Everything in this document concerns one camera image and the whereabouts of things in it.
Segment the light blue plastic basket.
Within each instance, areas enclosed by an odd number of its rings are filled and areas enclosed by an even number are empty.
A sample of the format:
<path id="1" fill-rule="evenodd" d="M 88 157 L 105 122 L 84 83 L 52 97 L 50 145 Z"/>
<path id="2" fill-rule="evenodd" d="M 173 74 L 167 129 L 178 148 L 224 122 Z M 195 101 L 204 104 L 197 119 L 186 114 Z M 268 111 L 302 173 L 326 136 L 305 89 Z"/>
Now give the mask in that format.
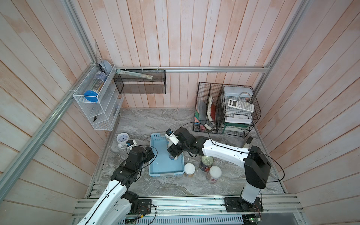
<path id="1" fill-rule="evenodd" d="M 157 156 L 152 159 L 149 166 L 149 176 L 176 176 L 183 175 L 185 163 L 183 153 L 177 160 L 172 160 L 167 151 L 168 141 L 164 133 L 151 134 L 151 147 Z"/>

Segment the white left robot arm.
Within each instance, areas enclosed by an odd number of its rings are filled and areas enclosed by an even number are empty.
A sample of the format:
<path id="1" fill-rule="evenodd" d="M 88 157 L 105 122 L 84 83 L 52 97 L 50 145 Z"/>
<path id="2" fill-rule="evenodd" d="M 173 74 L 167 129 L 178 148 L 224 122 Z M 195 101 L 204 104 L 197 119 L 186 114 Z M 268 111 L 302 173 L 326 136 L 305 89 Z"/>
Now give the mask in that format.
<path id="1" fill-rule="evenodd" d="M 157 155 L 158 150 L 150 145 L 133 147 L 127 159 L 113 172 L 105 191 L 78 224 L 118 225 L 124 216 L 135 212 L 138 195 L 128 189 L 140 178 L 145 164 L 151 163 Z"/>

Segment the white lid yellow jar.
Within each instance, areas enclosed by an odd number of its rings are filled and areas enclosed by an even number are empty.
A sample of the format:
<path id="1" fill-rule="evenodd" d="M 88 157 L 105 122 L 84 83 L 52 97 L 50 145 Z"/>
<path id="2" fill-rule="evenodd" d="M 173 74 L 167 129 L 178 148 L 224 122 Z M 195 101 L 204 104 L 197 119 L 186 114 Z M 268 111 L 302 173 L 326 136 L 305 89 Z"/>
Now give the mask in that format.
<path id="1" fill-rule="evenodd" d="M 196 171 L 195 166 L 194 166 L 192 163 L 187 163 L 187 164 L 185 165 L 185 173 L 184 173 L 184 175 L 185 175 L 186 177 L 193 177 L 195 171 Z"/>

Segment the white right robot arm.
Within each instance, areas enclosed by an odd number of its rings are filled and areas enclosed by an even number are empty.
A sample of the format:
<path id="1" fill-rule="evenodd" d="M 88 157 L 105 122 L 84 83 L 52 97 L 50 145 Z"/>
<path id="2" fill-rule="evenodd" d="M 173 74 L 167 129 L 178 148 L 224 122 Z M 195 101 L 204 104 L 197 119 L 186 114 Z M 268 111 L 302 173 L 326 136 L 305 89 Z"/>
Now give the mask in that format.
<path id="1" fill-rule="evenodd" d="M 188 152 L 196 156 L 219 158 L 244 169 L 246 184 L 240 197 L 224 198 L 227 212 L 263 211 L 258 194 L 266 188 L 272 165 L 259 147 L 238 148 L 213 141 L 210 137 L 195 138 L 184 127 L 175 132 L 168 129 L 166 137 L 171 143 L 167 151 L 173 158 Z"/>

